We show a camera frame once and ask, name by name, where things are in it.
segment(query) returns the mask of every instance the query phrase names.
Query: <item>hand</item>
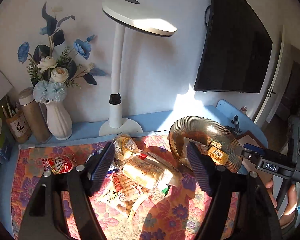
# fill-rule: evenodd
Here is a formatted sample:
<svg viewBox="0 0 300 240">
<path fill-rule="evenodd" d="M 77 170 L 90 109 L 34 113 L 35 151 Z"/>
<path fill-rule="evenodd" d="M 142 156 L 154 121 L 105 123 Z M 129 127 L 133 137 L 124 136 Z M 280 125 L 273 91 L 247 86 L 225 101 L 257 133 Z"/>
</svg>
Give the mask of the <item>hand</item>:
<svg viewBox="0 0 300 240">
<path fill-rule="evenodd" d="M 277 202 L 273 197 L 273 179 L 271 179 L 271 181 L 269 181 L 265 186 L 270 195 L 273 206 L 274 208 L 276 208 Z M 296 186 L 293 184 L 288 190 L 288 205 L 284 210 L 282 217 L 279 219 L 280 226 L 284 226 L 292 222 L 294 218 L 294 210 L 297 207 L 297 202 L 298 202 L 298 197 L 297 197 Z"/>
</svg>

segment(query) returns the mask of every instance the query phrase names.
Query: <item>pink flower pattern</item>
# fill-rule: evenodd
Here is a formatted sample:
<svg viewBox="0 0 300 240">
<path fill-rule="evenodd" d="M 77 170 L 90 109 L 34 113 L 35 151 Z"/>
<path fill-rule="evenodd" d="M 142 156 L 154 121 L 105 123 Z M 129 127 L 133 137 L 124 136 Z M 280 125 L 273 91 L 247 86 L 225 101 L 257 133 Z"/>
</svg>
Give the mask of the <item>pink flower pattern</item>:
<svg viewBox="0 0 300 240">
<path fill-rule="evenodd" d="M 144 136 L 134 138 L 134 140 L 139 149 L 154 152 L 177 166 L 177 162 L 170 152 L 168 135 Z M 11 213 L 16 239 L 18 239 L 22 215 L 39 180 L 31 173 L 33 169 L 29 169 L 30 163 L 42 169 L 42 163 L 38 161 L 41 158 L 53 158 L 74 153 L 77 164 L 83 164 L 92 151 L 101 149 L 105 143 L 46 147 L 40 148 L 40 151 L 37 148 L 19 151 L 19 160 L 11 191 Z M 198 230 L 198 224 L 203 221 L 211 202 L 211 198 L 201 191 L 195 179 L 184 174 L 180 185 L 171 187 L 165 198 L 155 200 L 150 196 L 139 206 L 132 221 L 128 221 L 117 210 L 98 201 L 98 197 L 102 195 L 109 182 L 110 178 L 105 179 L 100 191 L 90 197 L 95 215 L 107 239 L 193 240 Z M 72 237 L 80 239 L 68 192 L 63 192 L 63 200 L 70 234 Z M 237 203 L 238 194 L 234 193 L 222 239 L 230 236 Z"/>
</svg>

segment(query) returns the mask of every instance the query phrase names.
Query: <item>white lamp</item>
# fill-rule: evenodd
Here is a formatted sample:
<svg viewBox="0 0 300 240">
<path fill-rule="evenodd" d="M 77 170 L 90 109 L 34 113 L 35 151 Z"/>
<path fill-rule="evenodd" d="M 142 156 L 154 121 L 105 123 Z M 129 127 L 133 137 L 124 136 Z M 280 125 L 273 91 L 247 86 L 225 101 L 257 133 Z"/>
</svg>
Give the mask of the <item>white lamp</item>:
<svg viewBox="0 0 300 240">
<path fill-rule="evenodd" d="M 161 37 L 172 36 L 177 31 L 177 28 L 158 17 L 155 11 L 141 5 L 136 0 L 104 2 L 102 3 L 102 10 L 117 24 L 115 27 L 112 55 L 109 121 L 101 126 L 99 136 L 122 132 L 142 132 L 142 128 L 137 122 L 128 118 L 122 118 L 122 103 L 119 88 L 125 27 Z"/>
</svg>

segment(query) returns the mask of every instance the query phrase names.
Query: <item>metal screw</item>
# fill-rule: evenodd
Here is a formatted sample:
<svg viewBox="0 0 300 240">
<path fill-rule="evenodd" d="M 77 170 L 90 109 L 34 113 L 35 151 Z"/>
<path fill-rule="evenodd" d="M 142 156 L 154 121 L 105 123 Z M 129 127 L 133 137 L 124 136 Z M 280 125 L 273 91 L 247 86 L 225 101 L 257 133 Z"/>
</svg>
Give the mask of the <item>metal screw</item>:
<svg viewBox="0 0 300 240">
<path fill-rule="evenodd" d="M 43 176 L 44 177 L 49 177 L 51 175 L 51 171 L 45 171 L 44 173 L 43 173 Z"/>
<path fill-rule="evenodd" d="M 217 169 L 217 171 L 225 171 L 226 170 L 226 167 L 225 166 L 223 166 L 223 165 L 217 165 L 216 166 L 216 169 Z"/>
<path fill-rule="evenodd" d="M 76 166 L 75 170 L 76 171 L 83 171 L 84 170 L 84 165 L 80 164 L 80 165 Z"/>
<path fill-rule="evenodd" d="M 258 174 L 257 174 L 255 171 L 251 171 L 249 174 L 250 174 L 250 176 L 253 177 L 253 178 L 258 177 Z"/>
</svg>

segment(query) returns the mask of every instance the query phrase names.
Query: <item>black tv screen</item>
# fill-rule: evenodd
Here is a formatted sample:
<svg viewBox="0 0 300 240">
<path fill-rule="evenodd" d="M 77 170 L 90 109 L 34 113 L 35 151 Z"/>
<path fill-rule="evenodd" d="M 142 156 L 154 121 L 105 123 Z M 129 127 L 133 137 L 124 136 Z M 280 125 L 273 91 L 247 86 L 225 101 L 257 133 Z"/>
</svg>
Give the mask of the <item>black tv screen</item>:
<svg viewBox="0 0 300 240">
<path fill-rule="evenodd" d="M 259 93 L 272 40 L 245 0 L 211 0 L 195 91 Z"/>
</svg>

